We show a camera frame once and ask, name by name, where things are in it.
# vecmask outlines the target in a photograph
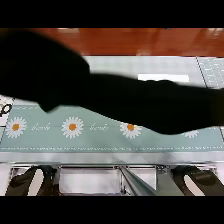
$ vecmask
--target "yellow flower center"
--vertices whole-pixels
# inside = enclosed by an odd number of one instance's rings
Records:
[[[14,124],[14,125],[12,126],[12,130],[13,130],[13,131],[17,131],[17,130],[19,130],[19,124]]]
[[[128,124],[128,130],[133,131],[135,129],[135,126],[133,124]]]
[[[70,124],[70,125],[69,125],[69,129],[70,129],[71,131],[74,131],[74,130],[76,129],[76,124]]]

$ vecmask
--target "daisy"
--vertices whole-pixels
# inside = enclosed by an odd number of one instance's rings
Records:
[[[184,135],[186,138],[194,138],[198,135],[199,131],[189,131],[185,132],[182,135]]]
[[[6,125],[6,135],[8,138],[17,138],[26,130],[26,121],[22,117],[14,117]]]
[[[133,125],[133,124],[127,124],[127,123],[121,123],[120,125],[121,129],[120,131],[123,132],[123,135],[126,136],[126,138],[135,138],[136,136],[139,136],[141,134],[141,130],[142,128],[137,126],[137,125]]]
[[[69,117],[63,122],[61,130],[64,132],[63,135],[65,135],[66,138],[70,137],[71,139],[82,134],[83,126],[83,121],[78,117]]]

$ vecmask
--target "red wooden surface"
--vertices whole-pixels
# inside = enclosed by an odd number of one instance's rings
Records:
[[[224,57],[223,28],[35,28],[84,55]]]

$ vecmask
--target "daisy print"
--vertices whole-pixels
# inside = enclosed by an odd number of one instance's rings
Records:
[[[135,138],[136,136],[139,136],[141,134],[141,130],[142,128],[137,126],[137,125],[133,125],[133,124],[127,124],[127,123],[121,123],[120,125],[121,129],[120,131],[123,132],[123,135],[126,136],[126,138]]]
[[[8,138],[17,138],[26,130],[26,121],[22,117],[14,117],[6,125],[6,135]]]
[[[66,138],[75,138],[82,134],[83,126],[83,121],[78,117],[69,117],[65,122],[63,122],[63,135],[65,135]]]
[[[194,138],[198,135],[199,131],[189,131],[185,132],[182,135],[184,135],[186,138]]]

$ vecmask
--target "metal rod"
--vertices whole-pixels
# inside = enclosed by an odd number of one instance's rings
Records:
[[[119,166],[134,196],[156,196],[155,190],[124,166]]]

